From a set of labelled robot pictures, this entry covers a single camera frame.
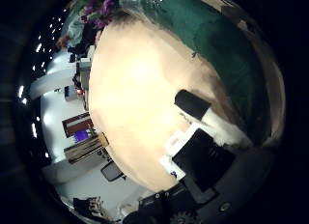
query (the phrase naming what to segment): white wall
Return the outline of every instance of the white wall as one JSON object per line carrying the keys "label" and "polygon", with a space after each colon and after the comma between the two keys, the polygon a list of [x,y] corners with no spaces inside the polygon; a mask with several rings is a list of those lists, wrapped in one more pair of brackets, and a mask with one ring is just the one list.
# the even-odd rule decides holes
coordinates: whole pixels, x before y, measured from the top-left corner
{"label": "white wall", "polygon": [[[47,66],[47,73],[74,67],[69,63],[68,52],[60,51],[53,57]],[[65,159],[64,149],[74,144],[72,138],[67,138],[62,121],[85,112],[81,100],[65,100],[64,89],[59,93],[54,91],[45,93],[41,97],[42,132],[53,162]]]}

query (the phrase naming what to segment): chair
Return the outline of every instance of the chair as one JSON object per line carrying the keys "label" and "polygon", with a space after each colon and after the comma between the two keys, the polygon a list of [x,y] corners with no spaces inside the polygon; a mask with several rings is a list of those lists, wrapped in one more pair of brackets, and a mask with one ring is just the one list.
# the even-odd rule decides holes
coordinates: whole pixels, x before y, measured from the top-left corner
{"label": "chair", "polygon": [[114,161],[110,161],[100,171],[109,182],[113,182],[124,175]]}

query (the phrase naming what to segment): light fixture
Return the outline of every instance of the light fixture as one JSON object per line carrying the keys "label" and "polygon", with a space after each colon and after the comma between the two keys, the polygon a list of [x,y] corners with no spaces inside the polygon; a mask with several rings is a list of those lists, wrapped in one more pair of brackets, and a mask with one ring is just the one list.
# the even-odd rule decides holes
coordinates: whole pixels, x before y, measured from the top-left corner
{"label": "light fixture", "polygon": [[32,123],[32,124],[31,124],[31,127],[32,127],[33,136],[34,136],[35,138],[38,138],[36,125]]}
{"label": "light fixture", "polygon": [[18,97],[19,97],[19,98],[21,98],[21,96],[22,96],[23,89],[24,89],[24,86],[20,86],[20,87],[19,87],[19,90],[18,90]]}
{"label": "light fixture", "polygon": [[21,102],[26,105],[27,101],[28,101],[27,98],[24,98]]}
{"label": "light fixture", "polygon": [[39,52],[39,51],[40,51],[40,49],[41,49],[41,47],[42,47],[42,44],[41,44],[41,43],[39,43],[39,44],[38,44],[38,46],[37,46],[36,52]]}

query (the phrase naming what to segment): flowers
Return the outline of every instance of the flowers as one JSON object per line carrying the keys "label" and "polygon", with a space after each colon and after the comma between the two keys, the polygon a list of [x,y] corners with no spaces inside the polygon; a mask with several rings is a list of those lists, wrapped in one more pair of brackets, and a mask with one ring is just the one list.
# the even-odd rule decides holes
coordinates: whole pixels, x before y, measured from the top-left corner
{"label": "flowers", "polygon": [[83,9],[81,22],[94,25],[95,29],[102,29],[108,25],[117,12],[117,0],[90,0]]}

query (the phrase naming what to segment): desk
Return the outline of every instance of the desk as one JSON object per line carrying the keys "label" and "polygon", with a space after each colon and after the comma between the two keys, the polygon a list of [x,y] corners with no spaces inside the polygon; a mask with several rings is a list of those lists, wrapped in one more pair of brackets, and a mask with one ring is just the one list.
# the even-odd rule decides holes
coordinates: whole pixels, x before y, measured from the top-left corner
{"label": "desk", "polygon": [[107,151],[131,179],[150,190],[176,184],[158,162],[164,143],[188,123],[174,105],[186,89],[211,101],[221,117],[229,106],[214,70],[171,34],[139,20],[108,25],[90,75],[89,111],[110,146]]}

